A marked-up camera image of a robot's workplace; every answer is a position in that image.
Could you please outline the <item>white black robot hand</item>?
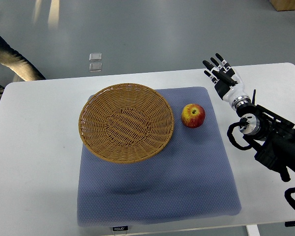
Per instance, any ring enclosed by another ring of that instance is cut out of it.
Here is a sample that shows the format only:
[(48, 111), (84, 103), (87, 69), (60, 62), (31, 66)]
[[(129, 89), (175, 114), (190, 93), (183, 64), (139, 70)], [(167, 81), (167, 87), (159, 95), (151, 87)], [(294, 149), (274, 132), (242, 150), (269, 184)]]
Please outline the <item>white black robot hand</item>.
[(251, 103), (241, 77), (220, 54), (215, 54), (210, 61), (204, 60), (203, 65), (206, 67), (204, 73), (213, 82), (218, 96), (233, 110)]

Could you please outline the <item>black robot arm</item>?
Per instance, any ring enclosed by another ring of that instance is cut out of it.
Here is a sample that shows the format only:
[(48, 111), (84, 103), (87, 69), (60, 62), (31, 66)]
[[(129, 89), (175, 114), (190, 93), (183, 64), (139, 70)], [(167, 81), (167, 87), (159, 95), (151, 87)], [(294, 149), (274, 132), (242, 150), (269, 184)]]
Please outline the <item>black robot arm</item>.
[(295, 172), (295, 124), (254, 101), (247, 95), (230, 100), (240, 120), (229, 126), (229, 141), (240, 150), (253, 148), (255, 160), (288, 182), (288, 169)]

